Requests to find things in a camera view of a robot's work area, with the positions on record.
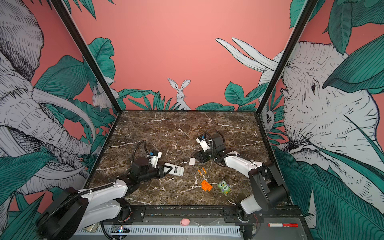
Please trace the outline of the white red remote control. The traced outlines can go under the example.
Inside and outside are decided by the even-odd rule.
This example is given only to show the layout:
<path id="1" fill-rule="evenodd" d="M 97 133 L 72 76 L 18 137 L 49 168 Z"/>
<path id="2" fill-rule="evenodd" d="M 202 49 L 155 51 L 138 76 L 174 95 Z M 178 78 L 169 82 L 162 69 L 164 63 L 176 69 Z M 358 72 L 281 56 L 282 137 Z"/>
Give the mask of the white red remote control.
<path id="1" fill-rule="evenodd" d="M 164 165 L 172 166 L 174 168 L 172 173 L 170 173 L 170 175 L 175 175 L 179 177 L 182 177 L 184 175 L 184 170 L 185 170 L 184 167 L 173 165 L 170 163 L 164 163 Z"/>

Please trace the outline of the white battery cover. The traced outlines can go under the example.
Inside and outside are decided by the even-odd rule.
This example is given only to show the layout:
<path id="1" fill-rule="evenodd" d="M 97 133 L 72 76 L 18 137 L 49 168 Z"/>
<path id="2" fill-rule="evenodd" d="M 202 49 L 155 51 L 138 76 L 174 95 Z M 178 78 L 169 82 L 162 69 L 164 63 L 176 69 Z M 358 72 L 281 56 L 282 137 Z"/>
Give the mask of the white battery cover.
<path id="1" fill-rule="evenodd" d="M 195 163 L 196 163 L 196 159 L 195 158 L 190 158 L 189 165 L 194 166 Z"/>

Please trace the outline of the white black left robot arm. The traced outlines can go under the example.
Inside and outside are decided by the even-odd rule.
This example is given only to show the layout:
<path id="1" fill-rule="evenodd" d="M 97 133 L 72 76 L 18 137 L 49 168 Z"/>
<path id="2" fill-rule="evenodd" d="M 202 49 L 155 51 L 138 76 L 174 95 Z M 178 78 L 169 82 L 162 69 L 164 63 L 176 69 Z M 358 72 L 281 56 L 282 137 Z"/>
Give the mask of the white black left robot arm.
<path id="1" fill-rule="evenodd" d="M 153 167 L 148 158 L 136 159 L 131 168 L 112 183 L 86 190 L 70 187 L 52 202 L 36 222 L 38 239 L 68 240 L 75 232 L 106 220 L 125 223 L 132 217 L 132 208 L 125 197 L 140 184 L 161 179 L 173 171 L 170 165 Z"/>

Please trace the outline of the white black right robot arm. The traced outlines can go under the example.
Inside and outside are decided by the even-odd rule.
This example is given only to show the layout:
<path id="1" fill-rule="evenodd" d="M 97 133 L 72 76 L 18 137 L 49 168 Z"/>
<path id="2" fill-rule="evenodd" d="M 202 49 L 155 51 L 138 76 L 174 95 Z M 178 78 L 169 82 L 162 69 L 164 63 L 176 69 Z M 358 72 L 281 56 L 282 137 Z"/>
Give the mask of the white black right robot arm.
<path id="1" fill-rule="evenodd" d="M 194 158 L 200 163 L 211 160 L 220 167 L 234 169 L 248 177 L 252 194 L 240 203 L 244 214 L 268 211 L 290 196 L 280 171 L 272 161 L 257 162 L 228 149 L 225 146 L 225 138 L 219 131 L 214 135 L 205 132 L 199 135 L 196 141 L 202 149 L 194 154 Z"/>

